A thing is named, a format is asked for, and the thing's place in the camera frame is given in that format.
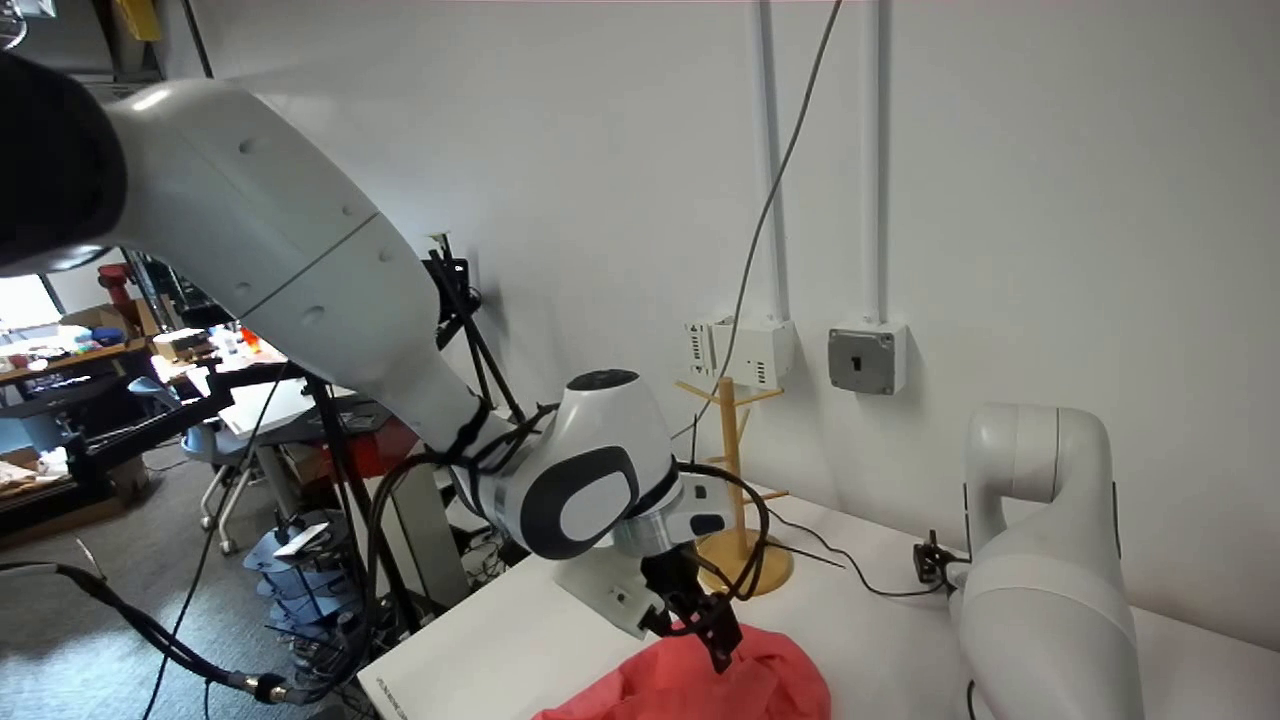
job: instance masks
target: red cloth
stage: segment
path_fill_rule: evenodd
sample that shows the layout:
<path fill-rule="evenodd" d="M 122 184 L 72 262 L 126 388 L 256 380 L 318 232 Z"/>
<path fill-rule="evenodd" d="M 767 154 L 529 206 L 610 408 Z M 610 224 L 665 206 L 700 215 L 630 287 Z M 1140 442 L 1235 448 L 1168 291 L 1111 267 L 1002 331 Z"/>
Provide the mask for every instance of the red cloth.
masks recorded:
<path fill-rule="evenodd" d="M 536 720 L 829 720 L 832 690 L 799 644 L 742 626 L 724 674 L 694 634 L 672 634 Z"/>

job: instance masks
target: window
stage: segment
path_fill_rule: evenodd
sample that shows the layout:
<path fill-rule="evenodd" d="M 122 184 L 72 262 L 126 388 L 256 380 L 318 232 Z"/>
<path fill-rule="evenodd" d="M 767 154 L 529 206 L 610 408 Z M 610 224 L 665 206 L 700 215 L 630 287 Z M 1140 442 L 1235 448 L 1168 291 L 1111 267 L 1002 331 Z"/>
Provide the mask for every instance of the window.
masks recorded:
<path fill-rule="evenodd" d="M 55 322 L 59 310 L 39 275 L 0 275 L 0 327 Z"/>

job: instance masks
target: pink fabric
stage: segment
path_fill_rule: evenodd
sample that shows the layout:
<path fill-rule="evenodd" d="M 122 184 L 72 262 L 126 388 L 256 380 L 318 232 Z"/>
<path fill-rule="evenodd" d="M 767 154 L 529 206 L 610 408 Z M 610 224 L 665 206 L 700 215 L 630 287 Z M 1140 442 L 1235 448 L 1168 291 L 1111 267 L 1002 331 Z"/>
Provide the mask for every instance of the pink fabric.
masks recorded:
<path fill-rule="evenodd" d="M 742 626 L 717 674 L 694 634 L 672 634 L 623 658 L 536 720 L 829 720 L 832 690 L 799 644 Z"/>

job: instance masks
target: floor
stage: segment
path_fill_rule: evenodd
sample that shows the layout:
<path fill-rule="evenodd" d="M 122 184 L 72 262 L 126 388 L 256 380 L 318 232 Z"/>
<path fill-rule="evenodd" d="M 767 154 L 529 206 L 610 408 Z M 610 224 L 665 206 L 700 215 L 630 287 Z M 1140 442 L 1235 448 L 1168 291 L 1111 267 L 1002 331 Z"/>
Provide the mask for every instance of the floor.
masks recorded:
<path fill-rule="evenodd" d="M 108 573 L 108 585 L 168 626 L 202 546 L 195 499 L 209 485 L 209 464 L 190 464 L 174 448 L 147 451 L 145 464 L 152 475 L 145 504 L 75 531 L 9 546 L 0 561 L 83 563 L 75 546 L 75 539 L 83 539 Z M 263 527 L 273 527 L 273 495 L 266 487 L 246 487 L 230 534 L 246 546 Z M 0 720 L 145 715 L 159 653 L 114 613 L 59 577 L 9 577 L 0 592 Z M 251 592 L 240 554 L 213 546 L 181 640 L 224 667 L 286 671 L 286 653 L 263 620 L 266 603 Z M 152 715 L 202 715 L 202 680 L 168 662 Z M 318 708 L 266 708 L 240 690 L 213 686 L 209 715 L 340 720 L 356 711 L 336 698 Z"/>

